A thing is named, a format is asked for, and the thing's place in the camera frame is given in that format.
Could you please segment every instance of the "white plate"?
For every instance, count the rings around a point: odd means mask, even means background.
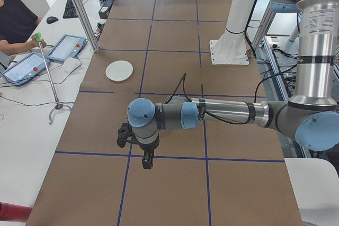
[[[130,62],[119,60],[110,63],[106,68],[106,76],[115,82],[121,82],[128,79],[133,72],[133,66]]]

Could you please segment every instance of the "red cylinder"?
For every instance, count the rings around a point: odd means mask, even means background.
[[[31,211],[31,207],[0,202],[0,221],[26,222]]]

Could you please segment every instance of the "black shirt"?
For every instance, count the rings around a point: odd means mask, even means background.
[[[4,0],[0,7],[0,41],[26,42],[34,29],[38,17],[21,0]]]

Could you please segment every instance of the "keyboard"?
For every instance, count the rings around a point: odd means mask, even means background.
[[[77,18],[77,17],[78,17],[78,14],[76,13],[75,6],[72,0],[67,0],[63,18],[69,19],[69,18]]]

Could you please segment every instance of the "warning label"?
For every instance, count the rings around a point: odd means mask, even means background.
[[[302,14],[300,37],[316,34],[337,34],[338,9],[322,9]]]

